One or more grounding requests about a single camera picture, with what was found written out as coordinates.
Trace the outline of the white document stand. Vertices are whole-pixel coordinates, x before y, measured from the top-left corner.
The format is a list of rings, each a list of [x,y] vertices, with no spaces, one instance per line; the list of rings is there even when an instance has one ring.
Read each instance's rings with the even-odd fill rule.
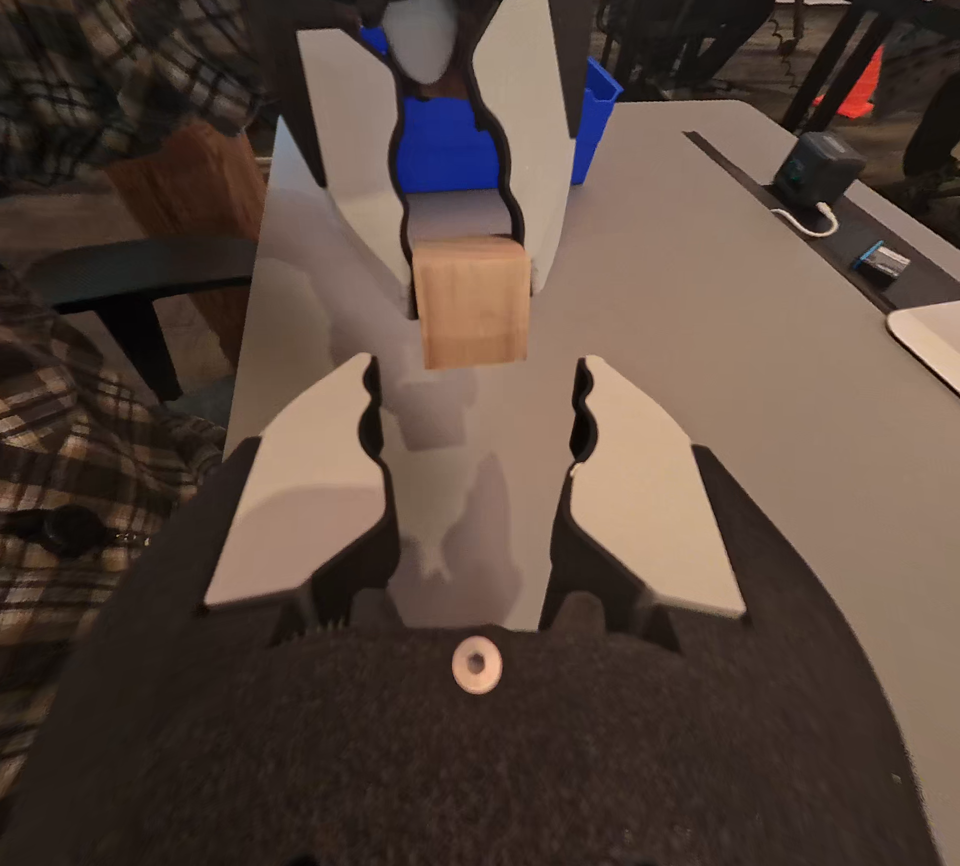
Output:
[[[959,302],[895,309],[887,332],[930,373],[959,395]]]

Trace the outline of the blue plastic bin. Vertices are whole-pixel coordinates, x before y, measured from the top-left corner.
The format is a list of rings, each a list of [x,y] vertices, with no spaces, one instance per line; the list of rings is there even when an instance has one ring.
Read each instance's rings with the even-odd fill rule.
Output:
[[[498,186],[499,160],[489,132],[475,121],[470,103],[457,97],[420,97],[403,79],[404,131],[398,148],[399,184],[406,194]],[[586,59],[581,125],[571,186],[588,176],[622,86],[593,57]]]

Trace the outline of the small black battery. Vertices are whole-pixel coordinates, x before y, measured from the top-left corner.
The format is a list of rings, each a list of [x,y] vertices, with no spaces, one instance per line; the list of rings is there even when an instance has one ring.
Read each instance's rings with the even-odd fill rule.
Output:
[[[910,265],[911,258],[878,240],[854,260],[850,269],[871,288],[883,291],[894,284]]]

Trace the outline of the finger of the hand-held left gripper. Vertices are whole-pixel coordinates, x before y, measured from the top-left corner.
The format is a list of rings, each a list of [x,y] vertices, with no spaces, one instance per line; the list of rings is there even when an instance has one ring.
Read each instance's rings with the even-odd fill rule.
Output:
[[[575,153],[549,0],[501,0],[470,57],[503,152],[501,197],[512,202],[537,295],[558,251]]]
[[[299,30],[295,37],[326,192],[378,284],[413,320],[409,206],[395,173],[398,81],[375,48],[340,28]]]

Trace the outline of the black office chair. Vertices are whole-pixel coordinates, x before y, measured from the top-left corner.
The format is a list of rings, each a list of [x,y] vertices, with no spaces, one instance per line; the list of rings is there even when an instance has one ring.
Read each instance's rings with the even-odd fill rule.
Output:
[[[61,315],[93,312],[162,403],[183,395],[155,302],[249,286],[257,244],[233,236],[169,236],[78,247],[32,264],[25,283]]]

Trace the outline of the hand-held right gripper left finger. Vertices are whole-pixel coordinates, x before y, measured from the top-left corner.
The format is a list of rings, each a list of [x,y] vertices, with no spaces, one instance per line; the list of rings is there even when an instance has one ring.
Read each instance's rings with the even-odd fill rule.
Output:
[[[261,431],[204,596],[210,610],[293,601],[348,616],[400,560],[394,491],[381,458],[381,384],[360,353],[308,387]]]

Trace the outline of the wooden cube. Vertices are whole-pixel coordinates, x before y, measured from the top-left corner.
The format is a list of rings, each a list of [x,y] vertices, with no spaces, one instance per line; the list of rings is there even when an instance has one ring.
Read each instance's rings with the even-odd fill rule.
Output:
[[[412,265],[427,370],[526,360],[531,261],[518,242],[506,236],[421,240]]]

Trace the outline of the black charger box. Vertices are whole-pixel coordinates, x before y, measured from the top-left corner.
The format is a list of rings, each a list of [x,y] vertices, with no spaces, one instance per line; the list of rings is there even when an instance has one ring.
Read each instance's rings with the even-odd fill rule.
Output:
[[[813,211],[839,200],[866,164],[866,158],[836,134],[806,132],[776,171],[771,188],[789,208]]]

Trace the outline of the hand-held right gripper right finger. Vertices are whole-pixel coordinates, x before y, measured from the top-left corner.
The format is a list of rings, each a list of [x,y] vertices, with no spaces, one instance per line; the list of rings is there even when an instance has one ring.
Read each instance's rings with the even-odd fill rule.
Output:
[[[609,632],[668,632],[667,612],[747,614],[694,444],[600,356],[575,370],[573,456],[551,532],[549,625],[592,596]]]

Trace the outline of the orange traffic cone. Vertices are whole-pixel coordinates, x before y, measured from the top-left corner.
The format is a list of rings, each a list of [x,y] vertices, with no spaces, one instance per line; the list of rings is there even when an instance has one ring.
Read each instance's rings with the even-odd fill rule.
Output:
[[[884,44],[873,52],[849,93],[839,106],[836,115],[847,119],[861,119],[870,116],[874,109],[873,96],[877,89],[882,69]]]

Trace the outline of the black round clip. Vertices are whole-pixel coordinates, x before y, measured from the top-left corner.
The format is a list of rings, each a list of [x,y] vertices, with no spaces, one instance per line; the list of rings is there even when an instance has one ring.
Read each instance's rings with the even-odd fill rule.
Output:
[[[144,548],[150,534],[117,531],[91,510],[77,505],[32,509],[10,516],[18,535],[60,560],[76,560],[107,548]]]

